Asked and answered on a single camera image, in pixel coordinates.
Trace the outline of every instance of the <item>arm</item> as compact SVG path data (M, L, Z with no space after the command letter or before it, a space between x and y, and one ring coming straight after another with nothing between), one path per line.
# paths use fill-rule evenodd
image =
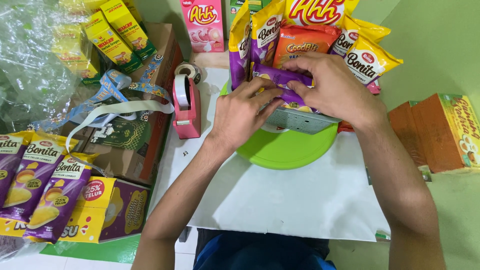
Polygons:
M313 75L316 86L312 89L288 83L307 106L353 125L392 230L390 269L445 269L435 204L390 126L385 105L352 75L341 57L307 53L283 67Z
M268 88L252 95L261 87ZM133 270L175 268L175 242L198 207L210 181L223 162L259 129L283 102L270 80L243 83L216 103L212 131L185 170L168 188L148 218L138 244Z

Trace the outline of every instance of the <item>tape roll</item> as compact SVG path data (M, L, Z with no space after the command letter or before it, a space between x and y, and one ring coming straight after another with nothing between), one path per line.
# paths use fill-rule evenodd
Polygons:
M189 78L193 79L193 82L197 85L203 76L202 69L199 68L197 65L188 64L188 63L181 63L175 69L175 75L185 74Z
M175 88L174 99L181 109L190 106L190 84L188 76L185 74L175 75L173 80L173 87Z

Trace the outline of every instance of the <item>person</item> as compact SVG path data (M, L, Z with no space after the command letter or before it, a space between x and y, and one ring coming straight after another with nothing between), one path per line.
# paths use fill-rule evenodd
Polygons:
M297 81L288 83L307 106L354 127L375 195L391 229L389 269L446 269L433 198L390 126L386 106L354 77L339 56L308 52L283 67L312 74L314 88ZM255 95L261 87L266 90ZM174 269L175 242L213 176L283 103L274 99L280 94L272 81L255 77L218 98L212 131L145 224L133 270ZM299 237L271 233L220 231L213 238L205 240L204 236L199 231L195 270L335 269L333 263L325 261L328 247L324 242L309 245Z

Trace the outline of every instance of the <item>floor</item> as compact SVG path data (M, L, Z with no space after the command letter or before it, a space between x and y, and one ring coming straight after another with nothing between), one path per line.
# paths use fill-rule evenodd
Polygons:
M192 270L197 247L197 230L188 235L187 242L175 244L175 270ZM129 263L106 262L67 258L52 255L37 254L33 256L12 259L0 263L0 269L35 269L35 270L129 270Z

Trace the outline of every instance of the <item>pink box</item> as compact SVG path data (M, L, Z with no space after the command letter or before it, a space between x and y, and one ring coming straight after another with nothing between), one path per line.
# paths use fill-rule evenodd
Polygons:
M224 52L221 0L180 0L193 52Z

